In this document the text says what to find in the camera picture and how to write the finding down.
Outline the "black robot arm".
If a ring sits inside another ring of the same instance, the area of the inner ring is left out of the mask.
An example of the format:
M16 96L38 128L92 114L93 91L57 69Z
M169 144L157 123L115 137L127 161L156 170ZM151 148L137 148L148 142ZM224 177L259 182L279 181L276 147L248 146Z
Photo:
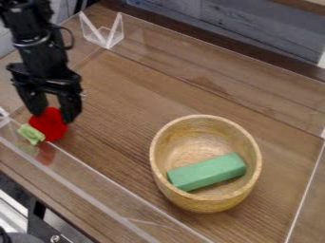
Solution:
M12 34L21 62L8 63L12 85L29 112L40 116L48 107L46 94L57 97L64 123L72 123L83 110L81 76L68 68L62 28L50 22L49 0L0 0L0 20Z

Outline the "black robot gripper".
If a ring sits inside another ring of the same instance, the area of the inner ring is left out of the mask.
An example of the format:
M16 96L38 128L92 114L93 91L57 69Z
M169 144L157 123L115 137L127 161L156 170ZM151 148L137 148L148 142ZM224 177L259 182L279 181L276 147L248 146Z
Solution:
M45 93L58 95L64 123L72 123L83 110L81 76L69 69L66 51L60 34L14 36L12 45L21 61L6 66L12 85L29 112L38 116L48 101Z

